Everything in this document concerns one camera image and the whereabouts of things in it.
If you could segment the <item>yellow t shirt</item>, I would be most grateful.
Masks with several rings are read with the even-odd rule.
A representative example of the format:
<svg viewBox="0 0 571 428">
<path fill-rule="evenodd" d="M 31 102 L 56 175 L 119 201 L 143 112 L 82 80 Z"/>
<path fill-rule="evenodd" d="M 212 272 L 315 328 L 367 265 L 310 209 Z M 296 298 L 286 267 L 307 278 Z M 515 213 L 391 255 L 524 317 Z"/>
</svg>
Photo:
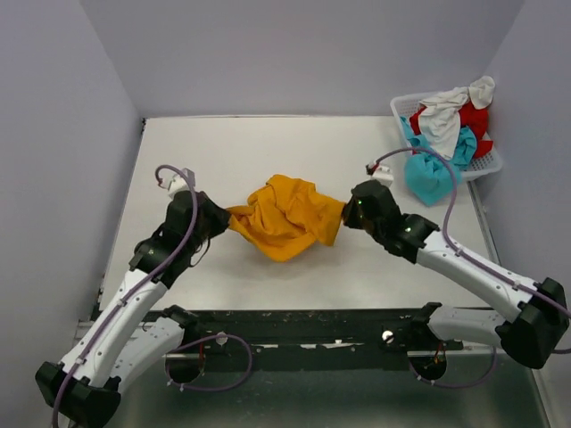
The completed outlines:
<svg viewBox="0 0 571 428">
<path fill-rule="evenodd" d="M 245 205 L 228 208 L 229 228 L 271 260 L 287 262 L 314 243 L 332 246 L 344 206 L 312 182 L 276 174 Z"/>
</svg>

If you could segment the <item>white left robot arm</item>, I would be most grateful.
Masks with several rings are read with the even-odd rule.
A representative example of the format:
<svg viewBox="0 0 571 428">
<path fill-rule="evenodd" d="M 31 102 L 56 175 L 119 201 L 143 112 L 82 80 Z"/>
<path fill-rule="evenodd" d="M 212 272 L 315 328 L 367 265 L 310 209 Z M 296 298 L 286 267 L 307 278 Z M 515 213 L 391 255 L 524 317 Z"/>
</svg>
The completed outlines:
<svg viewBox="0 0 571 428">
<path fill-rule="evenodd" d="M 37 370 L 35 380 L 53 410 L 53 426 L 60 416 L 81 427 L 106 426 L 138 376 L 166 352 L 187 352 L 196 345 L 198 332 L 179 307 L 148 332 L 132 335 L 190 268 L 192 257 L 229 223 L 229 212 L 204 192 L 172 195 L 164 221 L 136 245 L 111 303 L 59 362 L 45 362 Z"/>
</svg>

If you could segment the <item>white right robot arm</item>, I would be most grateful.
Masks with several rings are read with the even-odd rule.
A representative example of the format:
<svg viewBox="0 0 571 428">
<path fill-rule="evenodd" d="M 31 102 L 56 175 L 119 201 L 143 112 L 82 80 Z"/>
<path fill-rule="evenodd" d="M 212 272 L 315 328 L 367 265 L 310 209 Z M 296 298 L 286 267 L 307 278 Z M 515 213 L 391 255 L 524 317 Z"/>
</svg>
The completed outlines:
<svg viewBox="0 0 571 428">
<path fill-rule="evenodd" d="M 541 369 L 570 325 L 563 286 L 512 273 L 452 240 L 434 222 L 401 212 L 390 189 L 369 180 L 352 189 L 345 226 L 367 232 L 388 253 L 433 270 L 487 303 L 491 311 L 437 306 L 410 328 L 423 350 L 443 341 L 498 347 L 522 366 Z"/>
</svg>

